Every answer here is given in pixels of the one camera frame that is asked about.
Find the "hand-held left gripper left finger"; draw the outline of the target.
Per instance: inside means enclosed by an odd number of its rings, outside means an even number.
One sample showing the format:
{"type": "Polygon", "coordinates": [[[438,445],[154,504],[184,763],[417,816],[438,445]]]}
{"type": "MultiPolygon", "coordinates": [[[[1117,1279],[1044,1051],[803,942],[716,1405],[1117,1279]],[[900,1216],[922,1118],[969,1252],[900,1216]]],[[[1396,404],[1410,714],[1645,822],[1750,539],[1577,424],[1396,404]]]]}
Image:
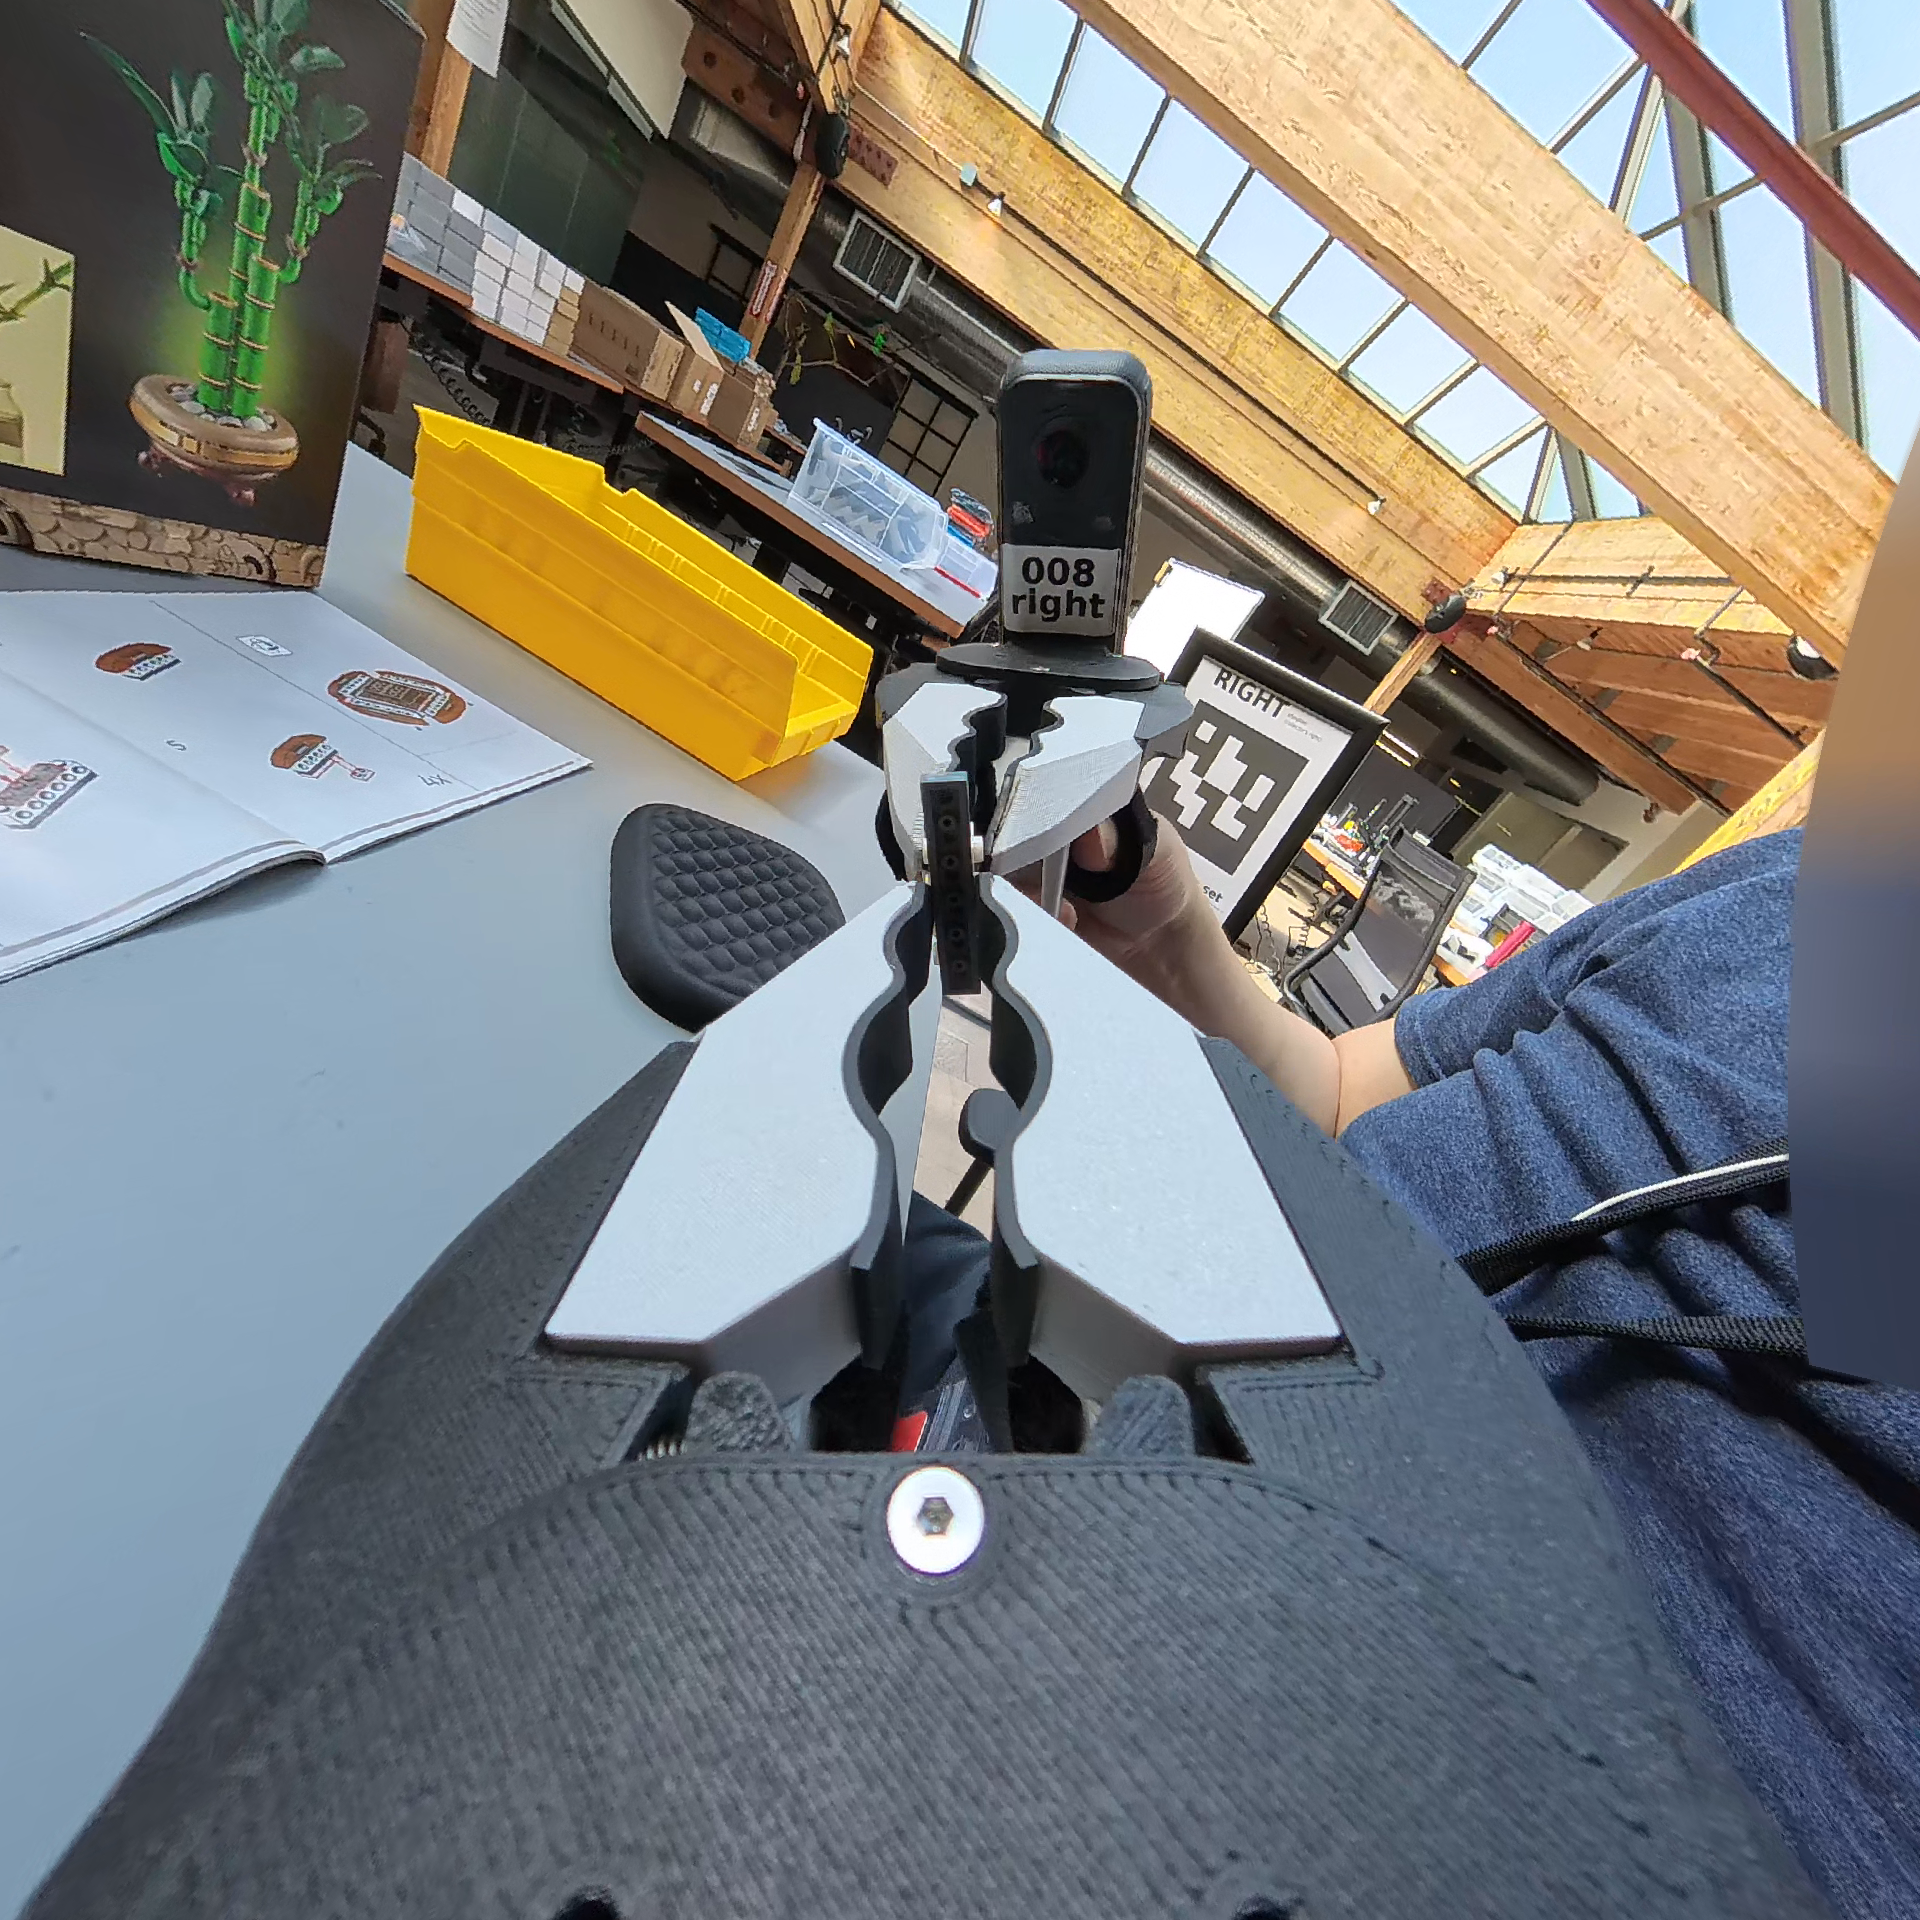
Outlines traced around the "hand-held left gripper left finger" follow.
{"type": "Polygon", "coordinates": [[[781,1403],[900,1320],[921,1124],[921,887],[892,887],[712,1020],[546,1340],[744,1373],[781,1403]]]}

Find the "clear plastic storage box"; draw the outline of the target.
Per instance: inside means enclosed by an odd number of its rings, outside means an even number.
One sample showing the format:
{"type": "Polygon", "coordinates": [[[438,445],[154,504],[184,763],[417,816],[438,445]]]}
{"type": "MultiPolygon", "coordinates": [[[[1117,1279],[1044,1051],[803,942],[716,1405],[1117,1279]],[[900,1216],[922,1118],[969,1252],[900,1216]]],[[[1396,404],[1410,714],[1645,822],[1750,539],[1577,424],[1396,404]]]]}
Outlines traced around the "clear plastic storage box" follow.
{"type": "Polygon", "coordinates": [[[948,519],[941,504],[822,418],[788,501],[875,560],[935,568],[944,552],[948,519]]]}

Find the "wooden work table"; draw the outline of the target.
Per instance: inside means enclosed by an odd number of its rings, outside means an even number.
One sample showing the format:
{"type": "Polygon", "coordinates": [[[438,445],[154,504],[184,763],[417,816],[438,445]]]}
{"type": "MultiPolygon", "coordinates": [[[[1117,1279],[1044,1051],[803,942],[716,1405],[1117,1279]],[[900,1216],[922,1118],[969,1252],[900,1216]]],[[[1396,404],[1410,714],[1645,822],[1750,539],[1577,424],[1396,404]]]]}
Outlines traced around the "wooden work table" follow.
{"type": "Polygon", "coordinates": [[[834,523],[821,523],[793,503],[793,486],[776,470],[733,447],[719,445],[673,416],[640,410],[630,423],[678,468],[719,489],[739,523],[768,554],[785,557],[848,603],[873,613],[888,634],[926,631],[956,641],[970,620],[997,607],[997,594],[977,594],[938,566],[906,568],[852,541],[834,523]]]}

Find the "black lego plate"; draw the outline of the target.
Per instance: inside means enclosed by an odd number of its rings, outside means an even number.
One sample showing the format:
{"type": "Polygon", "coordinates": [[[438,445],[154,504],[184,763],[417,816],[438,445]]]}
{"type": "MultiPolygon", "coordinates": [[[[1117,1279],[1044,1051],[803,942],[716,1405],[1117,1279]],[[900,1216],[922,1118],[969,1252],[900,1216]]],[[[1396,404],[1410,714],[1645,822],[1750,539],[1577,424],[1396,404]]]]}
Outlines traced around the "black lego plate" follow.
{"type": "Polygon", "coordinates": [[[982,986],[982,969],[970,775],[926,775],[921,799],[933,956],[938,961],[944,994],[972,996],[982,986]]]}

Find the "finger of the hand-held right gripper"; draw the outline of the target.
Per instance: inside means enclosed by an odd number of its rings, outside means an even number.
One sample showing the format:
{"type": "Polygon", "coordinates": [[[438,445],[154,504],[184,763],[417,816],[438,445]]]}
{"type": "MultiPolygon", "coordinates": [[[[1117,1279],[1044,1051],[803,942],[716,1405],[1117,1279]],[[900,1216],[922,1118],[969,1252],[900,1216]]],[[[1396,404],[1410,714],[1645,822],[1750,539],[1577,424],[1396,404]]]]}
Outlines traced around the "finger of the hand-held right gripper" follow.
{"type": "Polygon", "coordinates": [[[1143,700],[1059,696],[1051,725],[1034,732],[1026,755],[998,782],[986,834],[986,872],[1013,876],[1069,851],[1112,819],[1138,790],[1143,700]]]}
{"type": "Polygon", "coordinates": [[[989,687],[912,687],[881,725],[881,750],[892,867],[900,878],[922,875],[928,851],[922,785],[959,773],[972,832],[986,837],[997,813],[997,760],[1003,756],[1003,693],[989,687]]]}

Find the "person's blue shirt torso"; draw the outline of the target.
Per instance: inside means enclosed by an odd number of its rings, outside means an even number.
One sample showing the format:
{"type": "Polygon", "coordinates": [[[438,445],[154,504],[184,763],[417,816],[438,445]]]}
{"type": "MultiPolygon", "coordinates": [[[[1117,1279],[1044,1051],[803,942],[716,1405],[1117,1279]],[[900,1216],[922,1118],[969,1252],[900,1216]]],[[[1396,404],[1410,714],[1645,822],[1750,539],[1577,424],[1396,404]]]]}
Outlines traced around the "person's blue shirt torso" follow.
{"type": "MultiPolygon", "coordinates": [[[[1787,1140],[1802,843],[1730,846],[1405,1003],[1410,1091],[1348,1153],[1468,1255],[1787,1140]]],[[[1917,1917],[1917,1393],[1621,1340],[1526,1355],[1809,1877],[1841,1917],[1917,1917]]]]}

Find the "stack of grey white boxes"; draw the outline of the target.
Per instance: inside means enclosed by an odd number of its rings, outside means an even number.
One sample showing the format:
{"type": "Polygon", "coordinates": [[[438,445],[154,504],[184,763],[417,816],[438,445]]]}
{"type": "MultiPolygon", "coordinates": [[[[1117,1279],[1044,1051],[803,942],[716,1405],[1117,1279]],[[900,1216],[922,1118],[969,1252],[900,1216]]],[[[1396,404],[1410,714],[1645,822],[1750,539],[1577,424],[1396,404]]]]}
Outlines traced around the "stack of grey white boxes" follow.
{"type": "Polygon", "coordinates": [[[389,255],[460,294],[480,320],[570,356],[587,277],[417,156],[398,167],[389,255]]]}

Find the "person's right hand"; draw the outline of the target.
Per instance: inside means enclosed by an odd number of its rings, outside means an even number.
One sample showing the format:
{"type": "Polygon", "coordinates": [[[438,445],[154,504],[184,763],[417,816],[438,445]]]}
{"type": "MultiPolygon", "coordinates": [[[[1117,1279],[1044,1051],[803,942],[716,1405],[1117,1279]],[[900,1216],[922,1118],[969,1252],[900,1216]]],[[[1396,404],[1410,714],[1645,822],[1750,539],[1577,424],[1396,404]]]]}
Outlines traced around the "person's right hand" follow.
{"type": "Polygon", "coordinates": [[[1157,849],[1130,888],[1112,900],[1076,902],[1073,925],[1085,942],[1200,1035],[1236,1041],[1274,1011],[1168,826],[1158,829],[1157,849]]]}

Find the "framed black white marker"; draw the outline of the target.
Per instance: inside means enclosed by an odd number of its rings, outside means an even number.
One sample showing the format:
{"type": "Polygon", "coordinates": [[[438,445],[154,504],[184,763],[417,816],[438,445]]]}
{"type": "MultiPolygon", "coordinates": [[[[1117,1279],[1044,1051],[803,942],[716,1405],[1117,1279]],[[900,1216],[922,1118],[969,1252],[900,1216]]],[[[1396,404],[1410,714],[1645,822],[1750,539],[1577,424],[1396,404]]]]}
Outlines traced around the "framed black white marker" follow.
{"type": "Polygon", "coordinates": [[[1384,716],[1203,629],[1165,678],[1195,721],[1182,747],[1144,766],[1141,790],[1236,941],[1346,793],[1384,716]]]}

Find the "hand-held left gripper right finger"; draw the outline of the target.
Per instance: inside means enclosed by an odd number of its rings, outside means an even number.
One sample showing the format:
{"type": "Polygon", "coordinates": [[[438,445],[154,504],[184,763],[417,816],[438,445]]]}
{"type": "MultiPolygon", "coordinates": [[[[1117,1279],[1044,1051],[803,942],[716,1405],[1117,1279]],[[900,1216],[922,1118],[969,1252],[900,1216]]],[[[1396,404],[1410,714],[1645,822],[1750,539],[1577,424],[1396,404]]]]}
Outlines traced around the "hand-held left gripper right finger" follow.
{"type": "Polygon", "coordinates": [[[1343,1331],[1200,1035],[1006,881],[990,1068],[993,1319],[1076,1394],[1335,1353],[1343,1331]]]}

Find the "black office chair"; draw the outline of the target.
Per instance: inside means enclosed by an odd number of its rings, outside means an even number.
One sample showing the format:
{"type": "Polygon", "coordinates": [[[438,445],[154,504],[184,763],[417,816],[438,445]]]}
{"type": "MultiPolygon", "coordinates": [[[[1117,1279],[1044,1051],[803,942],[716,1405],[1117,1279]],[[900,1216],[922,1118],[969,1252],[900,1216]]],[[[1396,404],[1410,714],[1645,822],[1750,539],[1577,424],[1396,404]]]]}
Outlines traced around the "black office chair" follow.
{"type": "Polygon", "coordinates": [[[1389,1022],[1418,990],[1475,872],[1401,830],[1327,942],[1282,983],[1282,1003],[1333,1038],[1389,1022]]]}

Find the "bamboo lego set box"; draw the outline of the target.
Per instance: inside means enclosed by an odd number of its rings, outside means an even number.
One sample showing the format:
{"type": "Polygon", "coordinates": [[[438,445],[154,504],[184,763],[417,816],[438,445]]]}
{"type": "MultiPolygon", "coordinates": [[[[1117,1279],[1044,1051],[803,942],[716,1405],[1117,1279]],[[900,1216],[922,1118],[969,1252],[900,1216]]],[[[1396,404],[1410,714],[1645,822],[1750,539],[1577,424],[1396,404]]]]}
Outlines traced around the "bamboo lego set box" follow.
{"type": "Polygon", "coordinates": [[[420,53],[406,4],[4,4],[4,546],[323,585],[420,53]]]}

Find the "person's right forearm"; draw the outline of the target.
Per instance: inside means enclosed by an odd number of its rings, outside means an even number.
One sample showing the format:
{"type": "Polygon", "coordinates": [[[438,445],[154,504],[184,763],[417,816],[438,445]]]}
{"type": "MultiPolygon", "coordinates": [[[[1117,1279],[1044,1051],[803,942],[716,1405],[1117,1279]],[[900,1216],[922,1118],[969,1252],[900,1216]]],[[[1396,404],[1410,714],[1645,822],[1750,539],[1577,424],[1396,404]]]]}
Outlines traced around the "person's right forearm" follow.
{"type": "Polygon", "coordinates": [[[1414,1091],[1394,1020],[1331,1037],[1266,996],[1236,955],[1226,956],[1222,979],[1203,990],[1191,1022],[1236,1047],[1331,1138],[1414,1091]]]}

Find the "lego instruction booklet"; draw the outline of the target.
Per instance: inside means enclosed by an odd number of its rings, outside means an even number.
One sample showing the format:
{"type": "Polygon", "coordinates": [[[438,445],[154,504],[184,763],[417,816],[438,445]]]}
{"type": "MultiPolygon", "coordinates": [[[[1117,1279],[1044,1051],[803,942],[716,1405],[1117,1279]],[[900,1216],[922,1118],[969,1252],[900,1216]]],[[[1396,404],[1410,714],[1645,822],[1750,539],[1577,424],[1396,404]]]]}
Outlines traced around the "lego instruction booklet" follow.
{"type": "Polygon", "coordinates": [[[2,979],[587,756],[310,593],[6,590],[2,979]]]}

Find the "red ceiling pipe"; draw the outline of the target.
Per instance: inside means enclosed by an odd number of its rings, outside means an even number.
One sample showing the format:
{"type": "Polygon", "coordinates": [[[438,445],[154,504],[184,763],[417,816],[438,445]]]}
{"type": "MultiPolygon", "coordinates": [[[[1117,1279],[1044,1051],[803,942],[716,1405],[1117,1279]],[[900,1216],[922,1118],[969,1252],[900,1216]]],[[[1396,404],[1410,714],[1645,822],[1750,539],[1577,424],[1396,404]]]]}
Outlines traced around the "red ceiling pipe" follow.
{"type": "Polygon", "coordinates": [[[1834,261],[1910,333],[1919,333],[1919,275],[1843,189],[1788,140],[1726,76],[1699,41],[1655,3],[1593,3],[1593,8],[1676,96],[1788,206],[1834,261]]]}

